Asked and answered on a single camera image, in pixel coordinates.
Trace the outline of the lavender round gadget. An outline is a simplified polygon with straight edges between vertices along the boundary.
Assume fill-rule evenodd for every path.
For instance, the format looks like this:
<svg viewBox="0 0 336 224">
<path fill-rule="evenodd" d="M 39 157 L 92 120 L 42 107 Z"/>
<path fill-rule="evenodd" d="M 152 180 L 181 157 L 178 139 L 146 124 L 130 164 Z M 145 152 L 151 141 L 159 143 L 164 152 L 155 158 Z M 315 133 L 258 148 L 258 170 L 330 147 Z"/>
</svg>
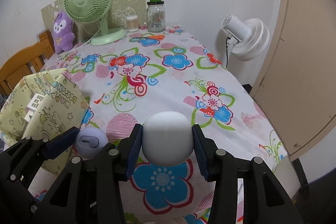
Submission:
<svg viewBox="0 0 336 224">
<path fill-rule="evenodd" d="M 86 127 L 75 139 L 75 149 L 85 160 L 93 159 L 108 143 L 106 134 L 99 128 Z"/>
</svg>

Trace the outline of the white remote control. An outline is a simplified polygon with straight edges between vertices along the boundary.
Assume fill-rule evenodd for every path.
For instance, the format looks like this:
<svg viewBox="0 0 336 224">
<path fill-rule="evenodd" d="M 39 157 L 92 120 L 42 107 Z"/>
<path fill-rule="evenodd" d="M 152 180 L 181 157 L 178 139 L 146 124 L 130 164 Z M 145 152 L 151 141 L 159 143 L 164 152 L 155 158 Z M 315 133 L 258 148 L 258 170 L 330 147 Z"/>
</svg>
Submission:
<svg viewBox="0 0 336 224">
<path fill-rule="evenodd" d="M 27 105 L 28 111 L 25 116 L 25 120 L 29 122 L 31 118 L 33 117 L 34 113 L 36 112 L 38 106 L 41 104 L 41 101 L 43 100 L 45 96 L 39 93 L 35 93 L 33 98 L 31 98 L 29 104 Z"/>
</svg>

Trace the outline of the white earbud case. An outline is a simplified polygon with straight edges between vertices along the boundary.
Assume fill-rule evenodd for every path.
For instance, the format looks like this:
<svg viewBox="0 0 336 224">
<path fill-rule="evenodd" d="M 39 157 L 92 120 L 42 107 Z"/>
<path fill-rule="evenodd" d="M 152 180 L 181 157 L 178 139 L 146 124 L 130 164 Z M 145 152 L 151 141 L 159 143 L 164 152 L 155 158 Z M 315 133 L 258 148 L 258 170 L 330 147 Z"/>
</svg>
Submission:
<svg viewBox="0 0 336 224">
<path fill-rule="evenodd" d="M 180 165 L 192 154 L 193 147 L 191 124 L 179 112 L 156 113 L 143 124 L 142 151 L 154 165 Z"/>
</svg>

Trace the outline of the yellow cartoon storage box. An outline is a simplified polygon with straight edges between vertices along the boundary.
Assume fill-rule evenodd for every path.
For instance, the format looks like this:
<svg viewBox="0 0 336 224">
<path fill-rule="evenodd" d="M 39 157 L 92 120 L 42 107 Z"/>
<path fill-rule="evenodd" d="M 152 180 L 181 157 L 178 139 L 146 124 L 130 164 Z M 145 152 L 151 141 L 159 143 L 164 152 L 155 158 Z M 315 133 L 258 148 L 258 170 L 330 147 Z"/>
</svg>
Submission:
<svg viewBox="0 0 336 224">
<path fill-rule="evenodd" d="M 25 120 L 35 93 L 45 97 L 29 122 Z M 89 108 L 79 86 L 66 69 L 23 77 L 1 109 L 1 139 L 12 146 L 25 137 L 53 139 L 72 127 L 80 128 Z"/>
</svg>

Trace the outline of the wooden chair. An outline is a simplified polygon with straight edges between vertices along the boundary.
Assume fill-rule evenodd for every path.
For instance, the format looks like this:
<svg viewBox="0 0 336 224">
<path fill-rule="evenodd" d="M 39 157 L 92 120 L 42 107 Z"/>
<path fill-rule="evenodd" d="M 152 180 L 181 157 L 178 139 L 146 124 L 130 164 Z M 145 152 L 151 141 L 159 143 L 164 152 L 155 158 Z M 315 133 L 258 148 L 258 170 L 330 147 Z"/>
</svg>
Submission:
<svg viewBox="0 0 336 224">
<path fill-rule="evenodd" d="M 1 67 L 1 95 L 9 96 L 16 84 L 24 77 L 42 70 L 44 59 L 55 53 L 54 42 L 49 30 L 38 35 L 39 41 L 10 57 Z"/>
</svg>

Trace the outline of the beige door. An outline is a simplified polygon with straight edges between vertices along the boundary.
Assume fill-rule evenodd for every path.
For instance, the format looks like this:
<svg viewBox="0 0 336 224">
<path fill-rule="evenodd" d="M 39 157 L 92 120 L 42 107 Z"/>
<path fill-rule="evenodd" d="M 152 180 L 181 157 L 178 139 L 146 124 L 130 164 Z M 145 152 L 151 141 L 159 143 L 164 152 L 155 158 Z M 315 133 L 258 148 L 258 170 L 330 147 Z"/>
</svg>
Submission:
<svg viewBox="0 0 336 224">
<path fill-rule="evenodd" d="M 287 0 L 284 11 L 253 97 L 295 160 L 335 127 L 335 0 Z"/>
</svg>

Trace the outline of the purple plush bunny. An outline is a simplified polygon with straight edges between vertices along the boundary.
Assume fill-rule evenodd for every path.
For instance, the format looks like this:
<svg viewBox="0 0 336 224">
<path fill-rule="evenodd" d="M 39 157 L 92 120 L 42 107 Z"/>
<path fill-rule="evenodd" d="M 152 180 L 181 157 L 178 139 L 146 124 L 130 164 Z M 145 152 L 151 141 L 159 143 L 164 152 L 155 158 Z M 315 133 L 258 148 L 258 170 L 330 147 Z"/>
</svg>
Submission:
<svg viewBox="0 0 336 224">
<path fill-rule="evenodd" d="M 60 11 L 54 20 L 52 34 L 56 54 L 68 52 L 73 48 L 75 39 L 73 27 L 73 20 L 65 11 Z"/>
</svg>

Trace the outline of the floral tablecloth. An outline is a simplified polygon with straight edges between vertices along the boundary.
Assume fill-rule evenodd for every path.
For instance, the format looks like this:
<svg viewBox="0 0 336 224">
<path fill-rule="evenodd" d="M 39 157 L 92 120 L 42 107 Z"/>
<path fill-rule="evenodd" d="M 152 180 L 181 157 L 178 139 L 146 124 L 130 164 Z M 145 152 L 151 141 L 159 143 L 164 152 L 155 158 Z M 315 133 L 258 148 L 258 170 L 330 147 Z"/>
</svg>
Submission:
<svg viewBox="0 0 336 224">
<path fill-rule="evenodd" d="M 165 38 L 143 38 L 150 35 Z M 89 102 L 82 126 L 101 129 L 114 144 L 150 116 L 177 111 L 236 157 L 260 156 L 275 170 L 286 156 L 258 104 L 187 32 L 140 31 L 107 46 L 83 46 L 50 58 L 46 71 L 63 68 Z M 120 188 L 129 223 L 206 223 L 215 185 L 202 178 L 194 155 L 170 168 L 140 156 Z"/>
</svg>

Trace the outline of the white standing fan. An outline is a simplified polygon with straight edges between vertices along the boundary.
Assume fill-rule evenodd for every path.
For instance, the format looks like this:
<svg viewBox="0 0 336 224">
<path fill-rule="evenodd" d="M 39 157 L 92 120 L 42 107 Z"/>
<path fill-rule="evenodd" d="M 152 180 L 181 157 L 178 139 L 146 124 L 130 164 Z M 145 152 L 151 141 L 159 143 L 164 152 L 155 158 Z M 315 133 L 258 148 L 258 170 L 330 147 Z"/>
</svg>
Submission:
<svg viewBox="0 0 336 224">
<path fill-rule="evenodd" d="M 255 59 L 270 40 L 269 29 L 259 18 L 242 22 L 229 14 L 223 19 L 222 28 L 229 34 L 226 38 L 226 66 L 231 55 L 243 62 Z"/>
</svg>

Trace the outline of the orange scissors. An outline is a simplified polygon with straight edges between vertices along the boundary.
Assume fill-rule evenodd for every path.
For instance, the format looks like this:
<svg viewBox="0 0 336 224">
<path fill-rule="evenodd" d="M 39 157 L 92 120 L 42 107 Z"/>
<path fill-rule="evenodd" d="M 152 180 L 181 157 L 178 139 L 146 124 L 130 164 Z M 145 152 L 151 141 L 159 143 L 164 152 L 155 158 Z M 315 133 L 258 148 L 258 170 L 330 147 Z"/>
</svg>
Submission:
<svg viewBox="0 0 336 224">
<path fill-rule="evenodd" d="M 165 35 L 150 35 L 150 36 L 143 36 L 143 38 L 161 41 L 165 38 Z"/>
</svg>

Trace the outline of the cotton swab container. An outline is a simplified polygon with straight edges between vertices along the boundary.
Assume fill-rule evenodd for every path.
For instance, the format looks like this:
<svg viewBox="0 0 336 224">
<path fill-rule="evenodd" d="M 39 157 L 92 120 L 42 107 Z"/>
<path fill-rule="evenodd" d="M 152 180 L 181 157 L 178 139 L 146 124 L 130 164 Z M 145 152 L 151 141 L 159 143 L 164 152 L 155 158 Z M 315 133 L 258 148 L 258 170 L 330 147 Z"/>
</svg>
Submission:
<svg viewBox="0 0 336 224">
<path fill-rule="evenodd" d="M 127 30 L 129 32 L 136 32 L 139 30 L 139 21 L 137 15 L 128 15 L 126 17 Z"/>
</svg>

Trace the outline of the green desk fan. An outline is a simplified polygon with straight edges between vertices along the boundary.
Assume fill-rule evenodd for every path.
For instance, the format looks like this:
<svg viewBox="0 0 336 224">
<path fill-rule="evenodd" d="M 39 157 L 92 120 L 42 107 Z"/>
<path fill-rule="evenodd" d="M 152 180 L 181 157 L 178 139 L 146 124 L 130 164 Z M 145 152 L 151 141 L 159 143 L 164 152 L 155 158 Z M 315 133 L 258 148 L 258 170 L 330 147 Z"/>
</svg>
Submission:
<svg viewBox="0 0 336 224">
<path fill-rule="evenodd" d="M 88 40 L 92 46 L 114 43 L 127 34 L 123 28 L 108 27 L 108 12 L 112 2 L 113 0 L 63 0 L 65 11 L 74 22 L 99 24 L 99 30 Z"/>
</svg>

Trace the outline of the glass jar green lid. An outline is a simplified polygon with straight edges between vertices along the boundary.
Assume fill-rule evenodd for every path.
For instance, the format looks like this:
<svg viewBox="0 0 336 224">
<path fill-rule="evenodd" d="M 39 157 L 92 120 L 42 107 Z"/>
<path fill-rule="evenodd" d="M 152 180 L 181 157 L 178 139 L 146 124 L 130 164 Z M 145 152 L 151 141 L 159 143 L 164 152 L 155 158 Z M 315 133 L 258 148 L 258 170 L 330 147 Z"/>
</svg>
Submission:
<svg viewBox="0 0 336 224">
<path fill-rule="evenodd" d="M 147 29 L 150 32 L 164 32 L 166 28 L 163 0 L 149 0 L 146 10 Z"/>
</svg>

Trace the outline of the beige cartoon backboard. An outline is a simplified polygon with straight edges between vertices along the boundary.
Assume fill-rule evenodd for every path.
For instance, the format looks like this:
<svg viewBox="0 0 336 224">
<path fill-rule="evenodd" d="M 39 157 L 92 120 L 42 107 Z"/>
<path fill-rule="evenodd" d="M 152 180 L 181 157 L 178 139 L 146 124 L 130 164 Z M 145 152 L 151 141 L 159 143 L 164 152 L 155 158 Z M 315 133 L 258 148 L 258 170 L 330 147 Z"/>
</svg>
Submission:
<svg viewBox="0 0 336 224">
<path fill-rule="evenodd" d="M 99 36 L 100 20 L 108 28 L 127 28 L 126 17 L 138 16 L 140 25 L 145 23 L 146 0 L 57 0 L 41 9 L 45 28 L 53 31 L 54 21 L 60 12 L 73 20 L 75 42 Z"/>
</svg>

